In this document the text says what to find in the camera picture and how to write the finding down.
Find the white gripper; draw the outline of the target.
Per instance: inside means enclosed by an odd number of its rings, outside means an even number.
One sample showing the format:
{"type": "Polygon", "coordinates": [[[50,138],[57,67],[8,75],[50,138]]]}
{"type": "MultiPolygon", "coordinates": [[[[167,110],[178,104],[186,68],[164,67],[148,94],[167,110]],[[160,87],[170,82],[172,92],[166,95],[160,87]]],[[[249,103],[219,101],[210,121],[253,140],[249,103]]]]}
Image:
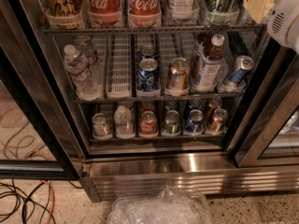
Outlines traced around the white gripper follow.
{"type": "Polygon", "coordinates": [[[243,7],[256,23],[269,17],[268,34],[299,54],[299,0],[243,0],[243,7]]]}

